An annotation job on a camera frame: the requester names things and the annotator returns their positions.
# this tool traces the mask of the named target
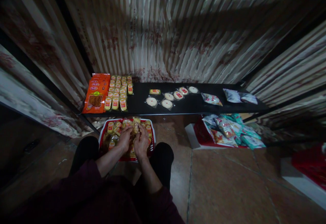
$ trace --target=black tabletop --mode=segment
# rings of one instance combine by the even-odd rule
[[[175,106],[170,110],[160,104],[153,108],[145,103],[150,89],[160,89],[162,93],[173,93],[179,87],[194,86],[200,92],[216,95],[223,106],[205,103],[201,94],[189,93],[183,99],[172,101]],[[268,109],[268,106],[258,100],[258,105],[251,103],[231,103],[226,100],[223,88],[247,92],[246,90],[232,84],[187,84],[187,83],[134,83],[134,95],[128,96],[128,112],[112,110],[102,114],[85,114],[86,117],[111,117],[129,115],[190,115],[190,114],[224,114],[224,113],[259,113]],[[161,95],[151,95],[158,101],[164,99]]]

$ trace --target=red basket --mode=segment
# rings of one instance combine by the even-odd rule
[[[292,165],[326,190],[326,156],[322,152],[322,145],[295,153]]]
[[[102,148],[102,144],[103,144],[103,138],[104,138],[104,134],[105,132],[108,130],[108,124],[110,121],[113,121],[113,122],[116,122],[120,120],[121,123],[123,121],[123,119],[111,119],[111,120],[107,120],[105,121],[104,125],[103,125],[103,128],[101,130],[101,134],[99,135],[99,138],[98,138],[98,144],[99,144],[99,148],[101,149]],[[145,122],[145,121],[149,121],[150,122],[150,126],[151,126],[151,129],[152,129],[152,133],[153,133],[153,136],[152,136],[152,140],[149,144],[149,151],[147,153],[147,156],[150,157],[154,151],[154,148],[155,148],[155,144],[156,144],[156,138],[155,138],[155,131],[154,131],[154,127],[153,127],[153,123],[151,120],[148,120],[148,119],[141,119],[141,122]],[[137,161],[137,158],[130,158],[130,157],[121,157],[119,161]]]

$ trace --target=tile floor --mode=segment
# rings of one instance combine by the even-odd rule
[[[326,211],[280,177],[279,148],[191,150],[184,127],[195,116],[147,118],[157,142],[174,151],[170,191],[186,223],[326,223]],[[4,212],[68,175],[80,139],[53,139],[1,192]],[[120,162],[111,174],[135,183],[140,171],[135,163]]]

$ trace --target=orange package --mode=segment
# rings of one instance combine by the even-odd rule
[[[93,73],[89,81],[83,114],[100,114],[105,112],[105,97],[109,90],[110,74]]]

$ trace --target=snack pile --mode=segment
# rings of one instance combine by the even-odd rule
[[[240,114],[208,115],[203,119],[215,144],[232,147],[264,148],[261,137],[243,123]]]
[[[135,150],[134,150],[134,140],[136,138],[136,134],[139,131],[138,125],[141,124],[145,127],[148,132],[148,148],[147,148],[147,155],[150,156],[155,147],[155,132],[153,129],[152,122],[147,119],[141,119],[140,117],[134,116],[132,119],[112,119],[107,120],[104,123],[103,129],[99,136],[99,147],[102,154],[105,154],[112,148],[114,148],[119,140],[121,135],[121,131],[126,126],[132,126],[132,134],[130,136],[129,141],[129,150],[128,152],[123,155],[120,161],[137,161]]]

